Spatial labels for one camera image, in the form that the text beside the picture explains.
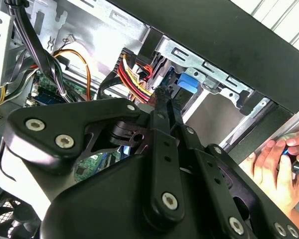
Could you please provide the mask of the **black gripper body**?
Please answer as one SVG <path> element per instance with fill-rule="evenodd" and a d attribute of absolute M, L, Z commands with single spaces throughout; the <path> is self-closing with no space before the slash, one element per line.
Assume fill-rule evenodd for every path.
<path fill-rule="evenodd" d="M 185 215 L 174 227 L 151 225 L 149 170 L 141 157 L 125 159 L 59 194 L 41 224 L 42 239 L 228 239 L 231 229 L 216 218 L 198 180 L 178 170 Z"/>

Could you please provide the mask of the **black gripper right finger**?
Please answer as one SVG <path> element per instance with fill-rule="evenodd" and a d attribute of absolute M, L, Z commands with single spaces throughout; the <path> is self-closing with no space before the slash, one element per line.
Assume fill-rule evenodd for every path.
<path fill-rule="evenodd" d="M 299 228 L 238 164 L 216 144 L 203 147 L 183 123 L 178 105 L 167 103 L 171 132 L 179 140 L 180 165 L 192 173 L 185 199 L 209 239 L 299 239 Z"/>

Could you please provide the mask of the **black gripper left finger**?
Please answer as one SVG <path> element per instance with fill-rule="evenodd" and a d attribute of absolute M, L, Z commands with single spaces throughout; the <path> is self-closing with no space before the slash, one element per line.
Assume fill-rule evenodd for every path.
<path fill-rule="evenodd" d="M 184 218 L 185 205 L 177 173 L 179 141 L 171 135 L 167 112 L 170 100 L 161 88 L 150 99 L 150 113 L 123 98 L 19 109 L 7 119 L 1 152 L 39 170 L 47 183 L 50 176 L 69 175 L 81 159 L 128 144 L 132 153 L 125 159 L 141 157 L 148 164 L 146 220 L 175 226 Z"/>

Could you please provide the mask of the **person's left hand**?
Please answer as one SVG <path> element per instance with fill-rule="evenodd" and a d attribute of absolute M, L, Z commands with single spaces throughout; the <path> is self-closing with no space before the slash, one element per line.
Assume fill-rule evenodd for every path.
<path fill-rule="evenodd" d="M 291 160 L 283 155 L 285 146 L 283 139 L 271 140 L 259 155 L 253 152 L 239 166 L 289 216 L 299 202 L 299 176 L 293 178 Z"/>

